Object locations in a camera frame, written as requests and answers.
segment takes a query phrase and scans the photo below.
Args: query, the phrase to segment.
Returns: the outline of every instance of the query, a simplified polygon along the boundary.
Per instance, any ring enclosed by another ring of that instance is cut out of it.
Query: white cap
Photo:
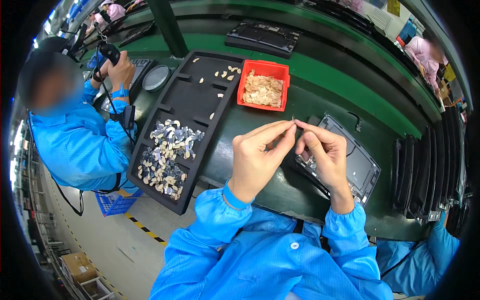
[[[102,2],[100,7],[104,6],[105,4],[113,4],[113,1],[112,0],[105,0],[105,1]]]

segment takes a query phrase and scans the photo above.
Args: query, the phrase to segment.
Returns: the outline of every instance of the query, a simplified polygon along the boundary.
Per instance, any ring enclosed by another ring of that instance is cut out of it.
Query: black-and-yellow striped line
[[[147,227],[143,226],[139,221],[137,221],[137,219],[135,219],[132,215],[130,215],[129,213],[125,213],[125,215],[127,216],[128,219],[132,220],[136,226],[138,226],[141,230],[143,230],[146,234],[148,234],[149,236],[151,236],[154,240],[156,240],[157,242],[159,242],[160,244],[166,246],[167,245],[167,242],[162,240],[158,235],[156,235],[155,233],[151,232]]]
[[[55,190],[55,187],[53,186],[53,182],[52,180],[50,180],[50,183],[52,184],[52,188],[53,190]],[[59,203],[59,200],[58,198],[55,196],[55,200],[57,200],[57,204],[58,206],[60,206],[60,203]],[[59,207],[60,209],[60,212],[61,212],[61,215],[63,216],[63,220],[65,221],[65,223],[67,224],[67,227],[69,229],[70,228],[70,225],[68,225],[68,222],[67,222],[67,219],[65,218],[65,215],[63,214],[62,210],[61,210],[61,207]],[[87,257],[88,261],[92,264],[92,266],[95,268],[95,270],[97,271],[98,275],[102,276],[102,278],[105,280],[106,283],[108,283],[108,285],[110,285],[112,287],[112,289],[114,289],[120,296],[122,296],[125,300],[127,300],[127,298],[119,292],[119,290],[117,290],[116,287],[113,286],[113,284],[110,283],[110,281],[108,281],[108,279],[105,278],[105,276],[103,276],[102,272],[100,272],[100,270],[95,266],[95,264],[92,262],[92,260],[90,259],[90,257],[88,257],[87,253],[85,251],[83,251],[83,248],[82,246],[80,245],[80,243],[78,242],[77,238],[75,237],[75,235],[73,234],[73,231],[70,230],[70,233],[72,234],[73,238],[75,239],[75,242],[77,243],[78,247],[80,247],[80,249],[82,249],[82,252],[84,253],[84,255]]]

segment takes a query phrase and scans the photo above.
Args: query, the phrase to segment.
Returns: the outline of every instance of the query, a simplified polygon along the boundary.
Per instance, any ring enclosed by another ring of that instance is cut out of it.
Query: worker in pink uniform
[[[363,7],[363,0],[345,0],[345,5],[356,13],[361,15],[365,14],[365,8]]]
[[[87,29],[86,34],[89,34],[90,32],[92,32],[95,29],[95,25],[94,25],[95,22],[98,23],[100,28],[104,27],[105,24],[106,24],[105,20],[103,19],[102,15],[100,14],[100,11],[98,10],[98,8],[90,13],[90,15],[88,16],[88,20],[90,22],[92,22],[92,24]]]
[[[102,9],[108,13],[110,19],[115,21],[125,15],[125,9],[120,4],[113,3],[112,0],[105,0],[102,2]]]
[[[436,81],[438,64],[444,61],[444,50],[437,43],[430,42],[419,36],[415,36],[405,45],[404,51],[410,56],[425,81],[429,83],[435,95],[439,100],[442,99],[440,95],[440,88]]]
[[[127,12],[131,11],[138,3],[141,3],[145,0],[135,0],[135,2],[127,8]]]

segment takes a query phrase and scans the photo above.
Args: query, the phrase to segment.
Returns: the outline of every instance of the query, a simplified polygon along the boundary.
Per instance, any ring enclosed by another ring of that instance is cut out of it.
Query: green metal pole
[[[187,44],[168,0],[147,0],[147,3],[170,52],[175,57],[185,57],[188,53]]]

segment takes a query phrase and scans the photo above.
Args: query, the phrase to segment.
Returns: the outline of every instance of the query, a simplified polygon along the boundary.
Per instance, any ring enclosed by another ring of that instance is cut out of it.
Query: floor
[[[40,172],[48,211],[57,218],[57,235],[72,253],[85,252],[116,299],[145,300],[164,265],[165,242],[153,239],[126,215],[104,217],[93,192],[84,192],[84,213],[77,216],[60,195],[47,169]],[[173,231],[195,220],[195,197],[209,185],[199,181],[187,212],[178,216],[149,197],[139,198],[128,214],[168,242]],[[78,190],[62,187],[72,205],[79,207]],[[416,300],[393,294],[394,299]]]

